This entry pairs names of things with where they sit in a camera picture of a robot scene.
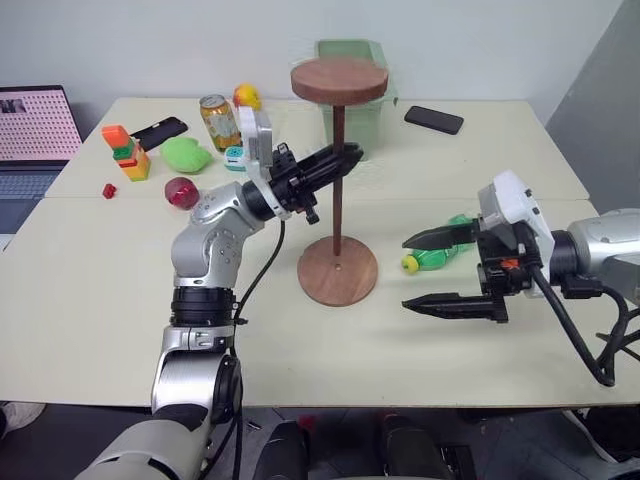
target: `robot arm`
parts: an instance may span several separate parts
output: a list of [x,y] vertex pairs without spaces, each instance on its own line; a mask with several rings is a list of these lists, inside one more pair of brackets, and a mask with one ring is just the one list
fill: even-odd
[[296,162],[286,144],[271,152],[268,119],[240,112],[251,181],[207,192],[175,239],[170,325],[153,384],[153,419],[125,430],[78,480],[192,480],[201,472],[216,425],[242,402],[234,341],[238,307],[233,292],[244,241],[264,222],[305,212],[316,223],[314,192],[347,175],[362,157],[357,144],[336,155],[328,146]]
[[[551,232],[531,190],[510,171],[498,175],[479,198],[481,214],[471,224],[425,230],[403,247],[434,250],[476,242],[482,295],[436,293],[402,305],[435,317],[506,323],[505,296],[521,291],[532,297],[544,295],[594,377],[606,386],[614,385],[613,358],[631,318],[624,298],[640,302],[640,209],[616,210],[574,222],[566,231]],[[597,359],[551,285],[560,286],[567,299],[606,294],[616,302],[619,318]]]

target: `wooden stand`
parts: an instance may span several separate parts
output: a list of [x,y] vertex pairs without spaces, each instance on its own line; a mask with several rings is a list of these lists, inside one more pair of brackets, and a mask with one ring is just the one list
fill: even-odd
[[[333,106],[333,150],[344,151],[345,105],[384,95],[388,73],[373,63],[335,57],[311,60],[291,72],[293,91],[315,103]],[[333,184],[333,236],[311,244],[298,261],[298,280],[323,305],[352,305],[373,289],[378,263],[369,248],[342,236],[342,178]]]

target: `laptop screen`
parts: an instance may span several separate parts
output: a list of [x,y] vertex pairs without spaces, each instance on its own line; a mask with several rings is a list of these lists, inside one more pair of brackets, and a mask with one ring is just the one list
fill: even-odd
[[0,88],[0,161],[69,160],[81,143],[62,87]]

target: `laptop keyboard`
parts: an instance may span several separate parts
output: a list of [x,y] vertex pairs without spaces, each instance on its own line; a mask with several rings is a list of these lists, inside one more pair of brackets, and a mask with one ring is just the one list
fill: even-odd
[[0,175],[0,200],[42,198],[57,175]]

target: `yellow block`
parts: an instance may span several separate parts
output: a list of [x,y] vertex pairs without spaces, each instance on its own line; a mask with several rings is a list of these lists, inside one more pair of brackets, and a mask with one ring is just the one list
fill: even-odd
[[145,151],[137,146],[136,162],[137,164],[132,167],[124,167],[122,171],[129,177],[132,182],[139,182],[146,180],[149,176],[149,166],[151,162]]

